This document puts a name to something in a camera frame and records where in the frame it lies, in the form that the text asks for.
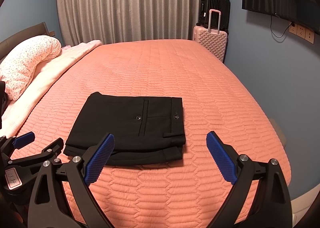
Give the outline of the black pants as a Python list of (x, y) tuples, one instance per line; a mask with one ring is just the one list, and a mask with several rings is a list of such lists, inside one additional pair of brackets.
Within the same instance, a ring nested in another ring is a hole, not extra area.
[(186, 143), (182, 98), (109, 96), (94, 92), (75, 120), (64, 153), (81, 156), (108, 133), (115, 140), (109, 166), (181, 160)]

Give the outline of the black garment beside pillow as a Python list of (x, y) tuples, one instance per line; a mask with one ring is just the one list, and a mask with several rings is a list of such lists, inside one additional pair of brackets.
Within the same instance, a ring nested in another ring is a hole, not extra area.
[(1, 102), (0, 113), (2, 117), (9, 102), (8, 94), (5, 92), (5, 82), (3, 81), (0, 81), (0, 102)]

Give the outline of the pink floral pillow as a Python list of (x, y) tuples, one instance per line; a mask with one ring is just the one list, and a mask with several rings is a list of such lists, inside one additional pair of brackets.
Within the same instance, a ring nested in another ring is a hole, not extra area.
[(8, 98), (16, 101), (31, 83), (37, 65), (60, 52), (60, 41), (46, 35), (28, 38), (14, 47), (1, 62), (1, 81)]

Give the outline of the light pink folded blanket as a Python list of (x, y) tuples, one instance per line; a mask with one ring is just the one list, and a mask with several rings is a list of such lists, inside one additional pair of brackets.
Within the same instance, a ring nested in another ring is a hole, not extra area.
[(100, 40), (93, 40), (88, 43), (64, 49), (61, 54), (51, 60), (41, 62), (24, 93), (17, 101), (9, 103), (2, 116), (1, 136), (14, 136), (24, 124), (36, 104), (46, 94), (50, 87), (74, 64), (86, 54), (102, 45)]

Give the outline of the pink quilted bedspread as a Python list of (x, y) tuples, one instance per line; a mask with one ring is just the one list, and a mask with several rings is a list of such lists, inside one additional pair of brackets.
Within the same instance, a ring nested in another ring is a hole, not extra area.
[(90, 190), (115, 227), (206, 227), (226, 199), (224, 180), (206, 145), (210, 131), (254, 161), (279, 161), (291, 180), (287, 154), (267, 116), (240, 80), (213, 54), (190, 40), (148, 40), (101, 45), (72, 65), (31, 111), (20, 134), (34, 132), (15, 159), (40, 153), (57, 138), (67, 162), (94, 141), (85, 117), (75, 121), (91, 94), (129, 97), (93, 107), (106, 131), (140, 149), (178, 147), (182, 158), (143, 166), (106, 166)]

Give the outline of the grey bed headboard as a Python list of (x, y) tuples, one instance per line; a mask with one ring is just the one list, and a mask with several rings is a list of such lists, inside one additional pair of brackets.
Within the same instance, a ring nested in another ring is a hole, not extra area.
[(19, 43), (25, 41), (28, 38), (39, 36), (39, 35), (47, 35), (47, 36), (55, 36), (55, 32), (49, 32), (47, 25), (45, 22), (41, 22), (34, 26), (25, 28), (14, 35), (8, 37), (7, 39), (1, 41), (0, 43), (0, 59), (1, 62), (5, 59), (5, 57), (10, 53), (10, 51), (16, 47)]

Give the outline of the grey curtain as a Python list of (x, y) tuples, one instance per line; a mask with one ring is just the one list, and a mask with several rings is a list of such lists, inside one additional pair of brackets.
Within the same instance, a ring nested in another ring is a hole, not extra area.
[(190, 39), (200, 0), (56, 0), (67, 45)]

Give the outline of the pink hard suitcase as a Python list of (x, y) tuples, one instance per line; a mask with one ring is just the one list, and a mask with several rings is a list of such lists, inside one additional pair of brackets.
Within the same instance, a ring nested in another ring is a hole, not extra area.
[[(217, 13), (218, 16), (218, 25), (217, 29), (211, 29), (212, 22), (212, 13)], [(225, 59), (225, 52), (227, 46), (228, 35), (225, 31), (220, 30), (220, 21), (221, 21), (221, 12), (219, 10), (210, 9), (209, 10), (209, 19), (208, 19), (208, 28), (203, 26), (195, 26), (193, 28), (193, 41), (201, 44), (208, 51), (210, 51), (217, 59), (221, 62)]]

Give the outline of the wall power outlet strip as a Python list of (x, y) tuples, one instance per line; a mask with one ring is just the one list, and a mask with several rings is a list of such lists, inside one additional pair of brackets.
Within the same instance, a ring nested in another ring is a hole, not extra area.
[(298, 24), (292, 24), (289, 26), (289, 32), (305, 39), (311, 44), (314, 44), (315, 33), (304, 26), (301, 26)]

